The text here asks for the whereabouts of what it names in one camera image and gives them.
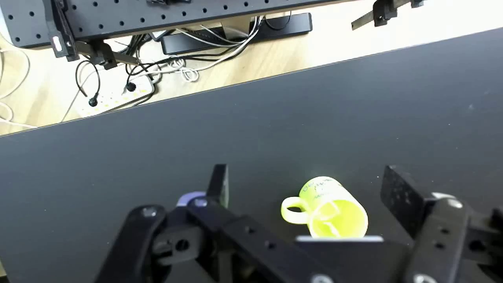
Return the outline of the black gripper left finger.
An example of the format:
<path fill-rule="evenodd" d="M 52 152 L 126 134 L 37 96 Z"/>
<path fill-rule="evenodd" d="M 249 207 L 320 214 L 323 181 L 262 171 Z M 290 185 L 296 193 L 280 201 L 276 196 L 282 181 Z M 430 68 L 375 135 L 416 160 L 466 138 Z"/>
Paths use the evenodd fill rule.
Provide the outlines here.
<path fill-rule="evenodd" d="M 229 167 L 214 167 L 208 190 L 172 211 L 134 207 L 95 283 L 164 283 L 181 262 L 216 283 L 342 283 L 328 262 L 229 211 Z"/>

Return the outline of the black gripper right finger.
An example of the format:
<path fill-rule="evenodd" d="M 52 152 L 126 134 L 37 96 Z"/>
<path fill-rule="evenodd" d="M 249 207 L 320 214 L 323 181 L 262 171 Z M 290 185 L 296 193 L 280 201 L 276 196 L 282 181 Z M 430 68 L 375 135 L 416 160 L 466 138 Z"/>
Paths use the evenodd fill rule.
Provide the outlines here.
<path fill-rule="evenodd" d="M 503 209 L 474 211 L 450 193 L 425 193 L 397 165 L 384 168 L 381 200 L 414 239 L 403 283 L 460 283 L 464 261 L 503 283 Z"/>

